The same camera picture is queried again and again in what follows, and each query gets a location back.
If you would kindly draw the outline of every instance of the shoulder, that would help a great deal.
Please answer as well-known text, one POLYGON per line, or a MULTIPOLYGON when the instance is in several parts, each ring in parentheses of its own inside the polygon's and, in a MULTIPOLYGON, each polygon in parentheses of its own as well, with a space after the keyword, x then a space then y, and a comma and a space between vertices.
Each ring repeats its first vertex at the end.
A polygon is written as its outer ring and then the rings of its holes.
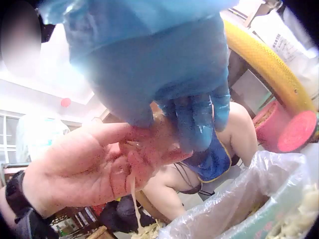
POLYGON ((229 108, 229 124, 242 127, 253 126, 253 121, 245 107, 238 103, 230 102, 229 108))

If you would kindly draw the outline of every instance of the watch strap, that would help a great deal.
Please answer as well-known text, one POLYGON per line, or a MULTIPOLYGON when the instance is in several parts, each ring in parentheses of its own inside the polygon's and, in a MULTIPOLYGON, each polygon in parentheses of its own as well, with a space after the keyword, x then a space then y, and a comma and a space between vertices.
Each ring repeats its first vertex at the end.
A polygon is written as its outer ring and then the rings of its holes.
POLYGON ((23 170, 15 173, 7 183, 5 191, 8 205, 16 214, 17 218, 23 216, 25 211, 32 207, 23 194, 22 182, 24 175, 25 173, 23 170))

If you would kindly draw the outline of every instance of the finger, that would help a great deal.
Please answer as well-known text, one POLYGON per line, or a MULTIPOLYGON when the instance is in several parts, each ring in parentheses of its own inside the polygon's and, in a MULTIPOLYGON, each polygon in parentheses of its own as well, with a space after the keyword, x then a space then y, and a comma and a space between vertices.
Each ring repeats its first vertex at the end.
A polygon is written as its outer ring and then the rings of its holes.
POLYGON ((214 105, 215 130, 221 132, 225 129, 229 116, 230 94, 227 79, 212 92, 211 101, 214 105))
POLYGON ((144 187, 151 178, 154 168, 143 160, 136 151, 131 151, 128 154, 128 162, 131 166, 131 174, 127 177, 126 190, 130 193, 132 180, 135 179, 136 190, 144 187))
POLYGON ((205 151, 211 144, 213 130, 213 110, 209 93, 191 97, 194 119, 193 149, 205 151))
POLYGON ((114 199, 125 194, 126 178, 130 174, 130 171, 130 165, 126 156, 121 156, 113 162, 111 166, 110 183, 114 199))
POLYGON ((138 141, 150 136, 148 129, 132 127, 128 123, 94 124, 83 127, 82 131, 92 135, 102 146, 122 140, 138 141))
POLYGON ((171 121, 173 127, 177 128, 177 116, 175 110, 175 103, 173 100, 156 101, 158 107, 162 110, 163 114, 171 121))
POLYGON ((173 151, 167 152, 163 155, 163 160, 161 161, 161 165, 168 165, 172 163, 178 163, 187 159, 193 155, 193 152, 184 153, 181 149, 175 149, 173 151))
POLYGON ((185 153, 189 153, 193 151, 191 139, 194 135, 194 120, 190 98, 181 97, 175 99, 174 102, 180 147, 185 153))

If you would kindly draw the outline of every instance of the cloth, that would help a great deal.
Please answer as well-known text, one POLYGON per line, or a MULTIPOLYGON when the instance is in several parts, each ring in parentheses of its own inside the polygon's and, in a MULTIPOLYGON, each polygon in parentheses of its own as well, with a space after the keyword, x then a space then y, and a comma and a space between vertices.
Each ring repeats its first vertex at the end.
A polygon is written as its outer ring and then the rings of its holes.
POLYGON ((232 166, 232 159, 213 131, 211 144, 204 152, 195 152, 183 161, 192 171, 198 174, 202 183, 209 183, 226 173, 232 166))
MULTIPOLYGON (((155 220, 146 215, 141 208, 139 212, 143 227, 155 223, 155 220)), ((137 232, 138 224, 132 196, 128 195, 122 197, 120 201, 108 202, 99 216, 99 221, 113 232, 137 232)))

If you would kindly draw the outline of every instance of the black wristband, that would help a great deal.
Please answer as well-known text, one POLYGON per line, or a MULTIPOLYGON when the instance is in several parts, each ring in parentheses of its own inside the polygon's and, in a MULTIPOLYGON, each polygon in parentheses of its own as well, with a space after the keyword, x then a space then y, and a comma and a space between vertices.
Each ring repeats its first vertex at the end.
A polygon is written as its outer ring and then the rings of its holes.
POLYGON ((53 228, 49 226, 52 219, 43 219, 24 196, 22 189, 23 178, 24 171, 14 174, 7 183, 5 191, 8 205, 16 215, 14 222, 17 224, 17 234, 23 239, 59 238, 53 228))

